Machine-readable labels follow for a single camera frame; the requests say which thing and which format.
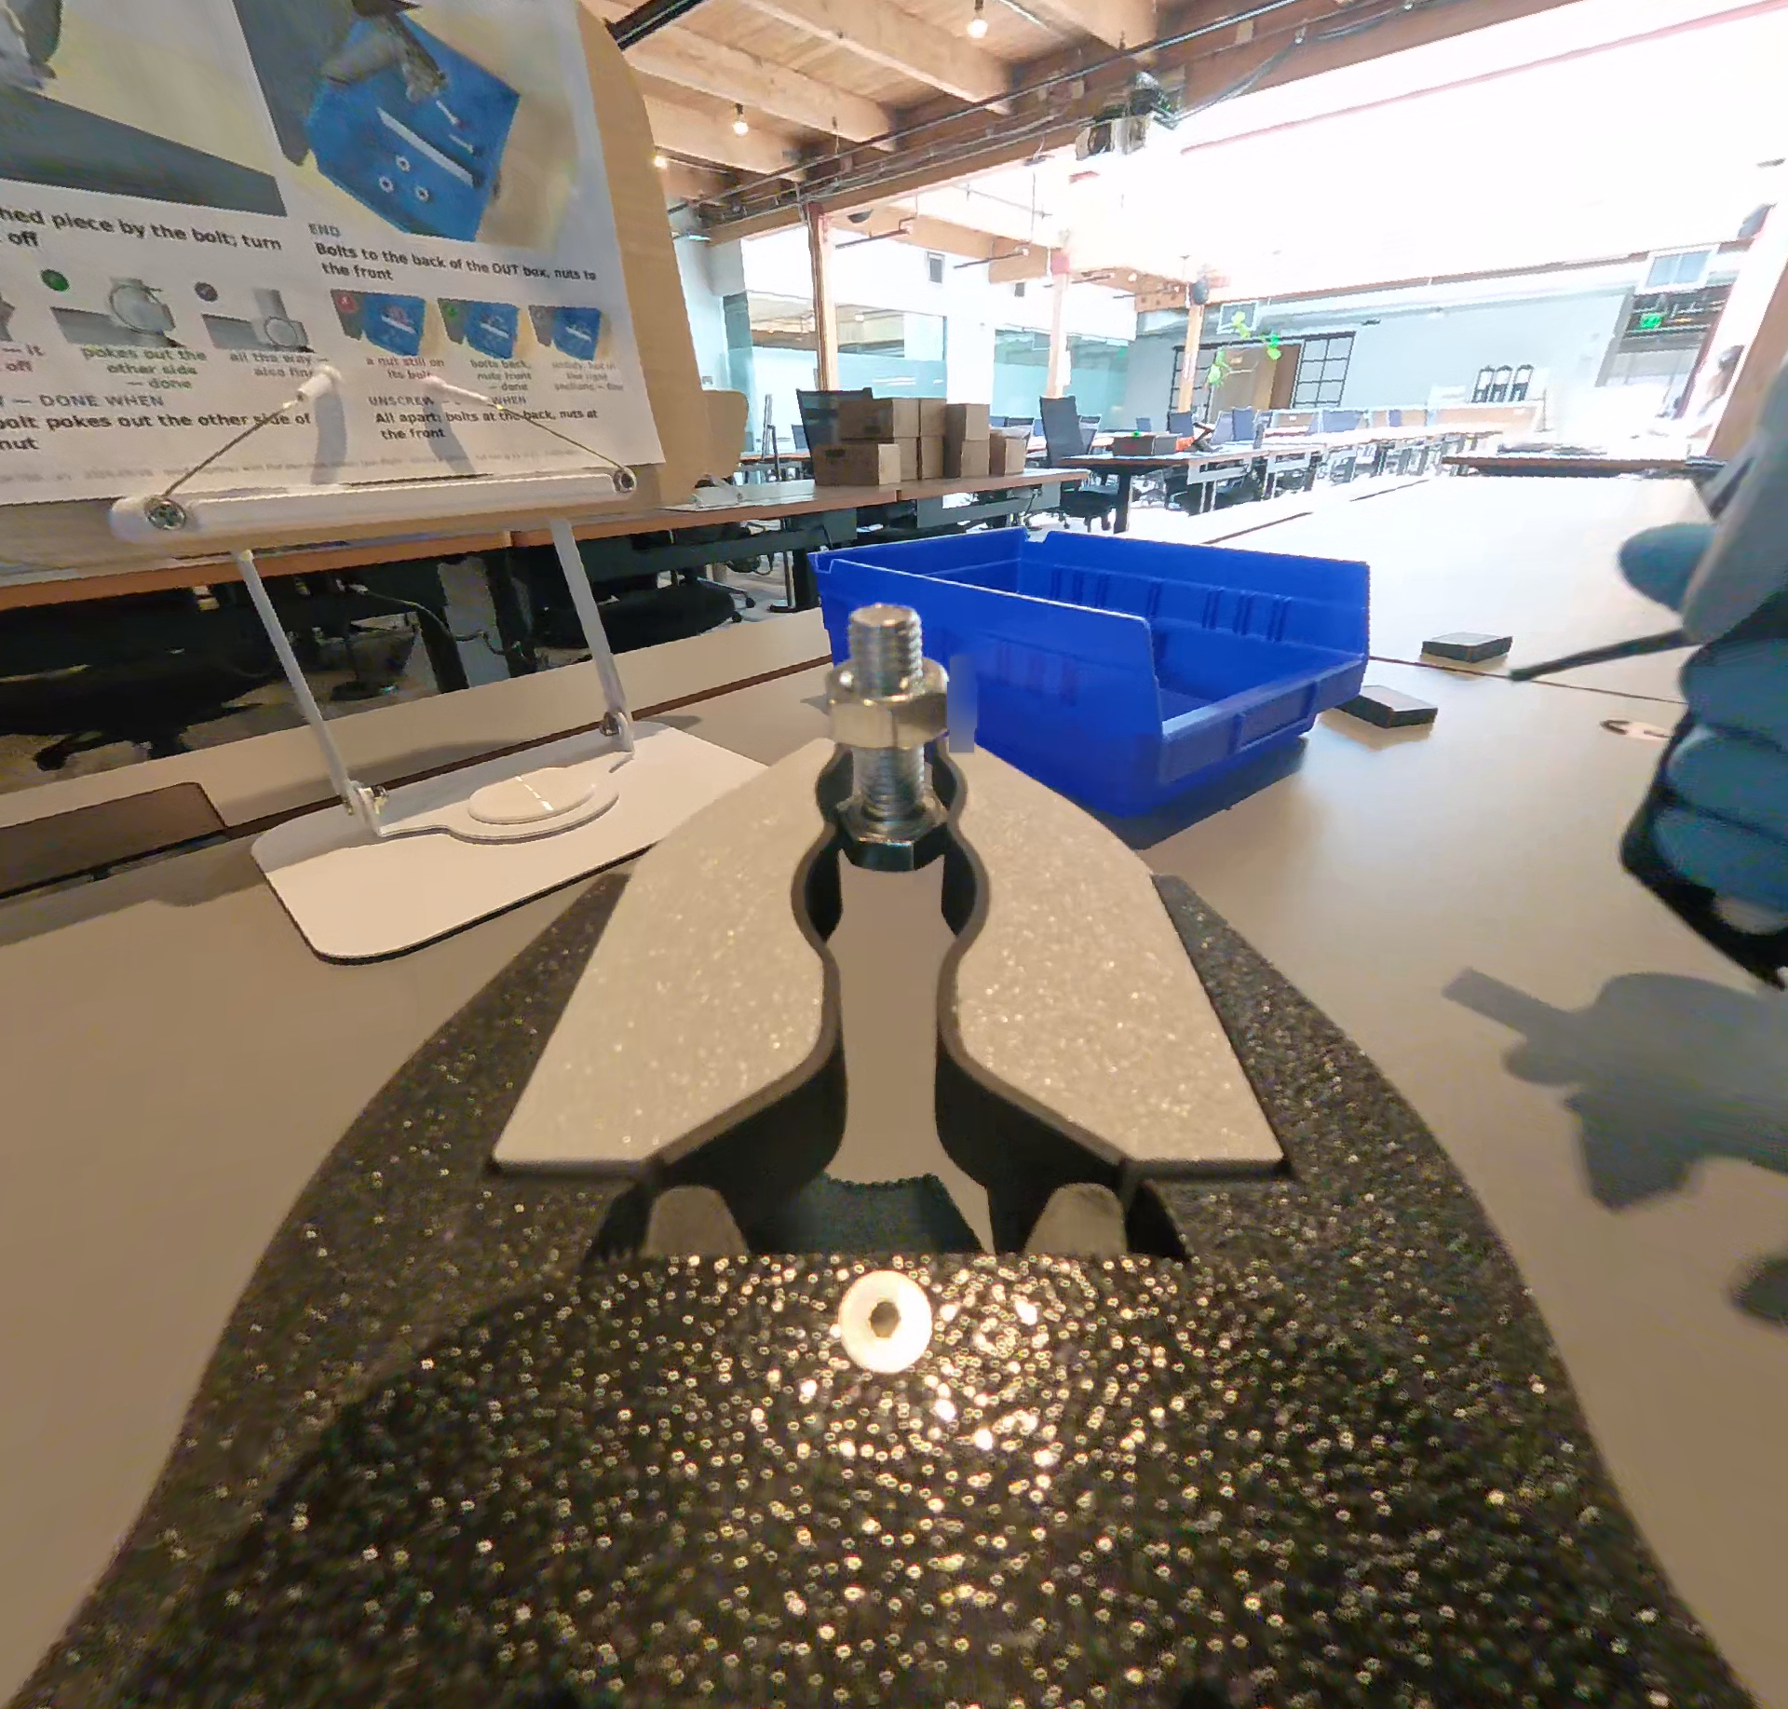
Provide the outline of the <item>person's right hand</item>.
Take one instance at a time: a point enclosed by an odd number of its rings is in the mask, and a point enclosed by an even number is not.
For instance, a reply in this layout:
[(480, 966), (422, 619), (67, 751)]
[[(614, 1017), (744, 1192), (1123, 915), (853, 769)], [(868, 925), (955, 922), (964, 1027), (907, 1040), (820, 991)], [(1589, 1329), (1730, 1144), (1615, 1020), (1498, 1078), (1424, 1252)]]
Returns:
[(1708, 522), (1631, 536), (1624, 577), (1679, 613), (1685, 716), (1620, 860), (1705, 944), (1785, 982), (1785, 371), (1705, 487)]

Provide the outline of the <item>green potted plant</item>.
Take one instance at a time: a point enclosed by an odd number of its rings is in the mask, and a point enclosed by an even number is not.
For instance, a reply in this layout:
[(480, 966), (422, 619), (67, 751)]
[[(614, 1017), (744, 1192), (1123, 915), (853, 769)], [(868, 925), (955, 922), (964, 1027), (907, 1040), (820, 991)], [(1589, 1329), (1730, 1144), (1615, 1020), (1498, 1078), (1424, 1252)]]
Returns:
[(1277, 329), (1257, 329), (1254, 307), (1226, 307), (1213, 342), (1213, 359), (1206, 370), (1206, 386), (1220, 389), (1244, 380), (1254, 404), (1270, 404), (1277, 380), (1283, 380), (1286, 357), (1299, 354)]

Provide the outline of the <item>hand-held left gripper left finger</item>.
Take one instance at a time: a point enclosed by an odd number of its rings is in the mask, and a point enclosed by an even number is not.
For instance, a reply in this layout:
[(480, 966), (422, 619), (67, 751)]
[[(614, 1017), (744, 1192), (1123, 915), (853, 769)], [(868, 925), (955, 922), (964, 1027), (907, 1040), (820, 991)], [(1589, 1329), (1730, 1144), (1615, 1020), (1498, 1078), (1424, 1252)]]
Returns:
[(488, 1067), (488, 1173), (543, 1198), (582, 1260), (639, 1252), (653, 1217), (785, 1223), (845, 1134), (837, 793), (814, 740), (695, 812), (623, 882), (589, 949), (546, 944), (550, 999), (515, 995)]

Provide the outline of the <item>stack of cardboard boxes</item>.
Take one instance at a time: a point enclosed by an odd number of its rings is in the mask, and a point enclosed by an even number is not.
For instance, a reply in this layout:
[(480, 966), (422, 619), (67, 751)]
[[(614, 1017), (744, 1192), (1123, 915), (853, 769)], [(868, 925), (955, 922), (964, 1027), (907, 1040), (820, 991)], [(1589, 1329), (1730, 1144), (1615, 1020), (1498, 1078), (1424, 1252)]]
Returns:
[(798, 416), (816, 487), (907, 487), (916, 481), (1016, 476), (1027, 429), (997, 429), (991, 406), (872, 391), (801, 391)]

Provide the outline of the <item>steel hex nut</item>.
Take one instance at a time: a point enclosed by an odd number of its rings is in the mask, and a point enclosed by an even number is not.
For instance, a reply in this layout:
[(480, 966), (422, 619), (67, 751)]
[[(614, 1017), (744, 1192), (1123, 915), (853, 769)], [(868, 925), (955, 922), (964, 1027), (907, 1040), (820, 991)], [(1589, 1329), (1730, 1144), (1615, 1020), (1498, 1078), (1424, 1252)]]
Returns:
[(951, 731), (951, 673), (924, 661), (895, 692), (862, 692), (853, 664), (829, 673), (833, 742), (858, 751), (916, 751)]

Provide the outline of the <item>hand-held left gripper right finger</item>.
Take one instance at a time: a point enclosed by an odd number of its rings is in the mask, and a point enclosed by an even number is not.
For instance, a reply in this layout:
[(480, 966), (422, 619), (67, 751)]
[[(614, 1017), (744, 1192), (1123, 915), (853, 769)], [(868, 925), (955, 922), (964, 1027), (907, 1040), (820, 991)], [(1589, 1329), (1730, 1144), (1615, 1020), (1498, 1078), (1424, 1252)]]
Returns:
[(1174, 1255), (1158, 1192), (1263, 1185), (1286, 1149), (1223, 1027), (1164, 886), (1103, 822), (994, 751), (952, 783), (935, 1126), (1023, 1252), (1059, 1191)]

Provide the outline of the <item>blue plastic bin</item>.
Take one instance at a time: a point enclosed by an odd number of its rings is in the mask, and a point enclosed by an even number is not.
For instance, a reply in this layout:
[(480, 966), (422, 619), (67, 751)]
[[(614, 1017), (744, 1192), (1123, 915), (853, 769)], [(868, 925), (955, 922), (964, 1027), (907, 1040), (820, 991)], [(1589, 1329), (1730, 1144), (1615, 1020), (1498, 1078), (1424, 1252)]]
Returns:
[(1363, 560), (1001, 529), (826, 552), (816, 592), (837, 661), (858, 608), (911, 608), (975, 747), (1117, 818), (1299, 747), (1371, 658)]

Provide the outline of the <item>steel hex bolt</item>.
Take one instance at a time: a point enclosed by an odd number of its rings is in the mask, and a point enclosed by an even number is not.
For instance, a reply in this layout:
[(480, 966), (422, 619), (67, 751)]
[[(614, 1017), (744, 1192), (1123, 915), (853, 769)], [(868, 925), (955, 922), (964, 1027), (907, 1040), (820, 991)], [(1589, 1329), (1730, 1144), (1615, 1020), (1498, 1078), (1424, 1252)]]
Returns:
[[(865, 605), (849, 621), (849, 658), (862, 692), (895, 692), (927, 661), (920, 613), (901, 605)], [(850, 754), (850, 793), (837, 825), (853, 864), (887, 875), (924, 872), (939, 860), (946, 808), (932, 787), (932, 747), (916, 751)]]

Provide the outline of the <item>long brown-edged desk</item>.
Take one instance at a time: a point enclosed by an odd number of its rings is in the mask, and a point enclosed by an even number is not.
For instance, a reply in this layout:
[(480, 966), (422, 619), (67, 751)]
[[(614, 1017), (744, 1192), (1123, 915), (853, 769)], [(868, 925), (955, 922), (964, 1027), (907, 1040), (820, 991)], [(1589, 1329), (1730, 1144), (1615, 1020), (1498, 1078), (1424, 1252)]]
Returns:
[[(895, 487), (705, 487), (692, 507), (583, 521), (576, 545), (594, 586), (624, 584), (599, 613), (614, 651), (684, 642), (698, 632), (675, 616), (688, 599), (644, 580), (695, 580), (710, 567), (788, 558), (794, 609), (816, 608), (816, 554), (849, 550), (861, 534), (907, 541), (955, 534), (964, 525), (1001, 529), (1059, 505), (1072, 476), (1039, 471), (987, 481), (920, 481)], [(483, 632), (512, 677), (535, 673), (538, 619), (521, 605), (522, 558), (550, 552), (546, 532), (512, 529), (502, 545), (476, 536), (377, 541), (313, 545), (260, 558), (263, 589), (299, 664), (347, 664), (361, 693), (369, 677), (374, 619), (412, 621), (435, 692), (467, 692), (463, 639), (450, 625), (445, 560), (472, 558), (485, 571), (495, 626)], [(123, 734), (162, 751), (183, 729), (229, 711), (251, 687), (268, 686), (279, 658), (255, 600), (234, 560), (174, 564), (145, 574), (112, 574), (3, 589), (3, 731)]]

